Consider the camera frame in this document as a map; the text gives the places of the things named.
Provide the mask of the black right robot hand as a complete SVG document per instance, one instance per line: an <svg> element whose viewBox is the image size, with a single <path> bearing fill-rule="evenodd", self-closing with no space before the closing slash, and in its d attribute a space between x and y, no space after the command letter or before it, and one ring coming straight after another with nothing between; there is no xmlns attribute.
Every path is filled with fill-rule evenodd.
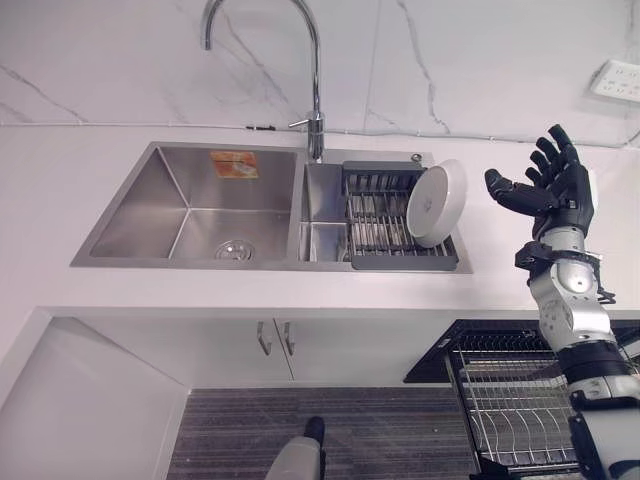
<svg viewBox="0 0 640 480"><path fill-rule="evenodd" d="M490 197L502 207L534 219L532 238L569 227L587 235L595 214L589 171L564 128L555 124L536 141L525 170L527 183L515 182L496 169L484 173Z"/></svg>

